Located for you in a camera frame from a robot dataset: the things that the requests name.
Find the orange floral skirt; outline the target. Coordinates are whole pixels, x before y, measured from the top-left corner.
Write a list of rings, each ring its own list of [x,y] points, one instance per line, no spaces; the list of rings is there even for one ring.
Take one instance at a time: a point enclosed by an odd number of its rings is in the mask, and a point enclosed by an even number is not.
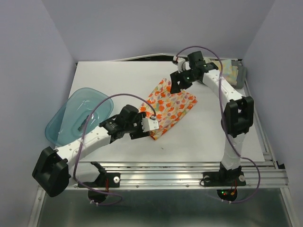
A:
[[[146,101],[153,106],[159,123],[159,129],[151,132],[153,140],[159,139],[175,124],[177,124],[197,103],[196,96],[182,90],[171,94],[171,81],[163,78]]]

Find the pastel floral skirt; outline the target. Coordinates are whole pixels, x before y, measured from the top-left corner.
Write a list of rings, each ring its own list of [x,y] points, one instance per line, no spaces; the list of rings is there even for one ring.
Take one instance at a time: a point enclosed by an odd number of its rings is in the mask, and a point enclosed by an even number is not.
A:
[[[222,65],[219,61],[210,60],[210,62],[214,63],[219,71],[222,71],[222,76],[232,85],[237,85],[237,75],[238,68],[236,66],[232,66],[231,59],[221,60]]]

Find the grey pleated skirt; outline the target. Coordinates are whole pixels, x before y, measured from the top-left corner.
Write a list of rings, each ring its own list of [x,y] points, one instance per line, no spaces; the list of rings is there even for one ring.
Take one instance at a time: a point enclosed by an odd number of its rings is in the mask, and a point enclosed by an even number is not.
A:
[[[235,77],[235,84],[233,85],[236,89],[242,89],[245,84],[247,68],[242,65],[240,61],[232,61],[232,71]]]

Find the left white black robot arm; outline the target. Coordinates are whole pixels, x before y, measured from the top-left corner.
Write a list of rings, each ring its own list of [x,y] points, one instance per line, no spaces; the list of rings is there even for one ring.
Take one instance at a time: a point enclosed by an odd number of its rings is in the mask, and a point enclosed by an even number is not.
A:
[[[61,194],[77,179],[74,170],[79,161],[96,151],[129,134],[131,139],[148,137],[159,128],[155,116],[126,105],[119,114],[101,122],[95,129],[57,149],[47,147],[42,150],[34,167],[32,177],[50,197]]]

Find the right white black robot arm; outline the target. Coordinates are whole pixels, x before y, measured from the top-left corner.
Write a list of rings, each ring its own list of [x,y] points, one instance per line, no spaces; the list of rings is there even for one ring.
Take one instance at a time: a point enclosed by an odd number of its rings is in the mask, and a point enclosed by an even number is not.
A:
[[[236,91],[222,76],[221,68],[213,62],[205,62],[202,52],[188,55],[187,59],[174,56],[172,62],[178,70],[171,73],[172,94],[180,93],[200,81],[219,98],[221,126],[225,133],[223,158],[217,172],[203,172],[202,186],[245,186],[241,167],[241,151],[246,134],[253,125],[254,100]]]

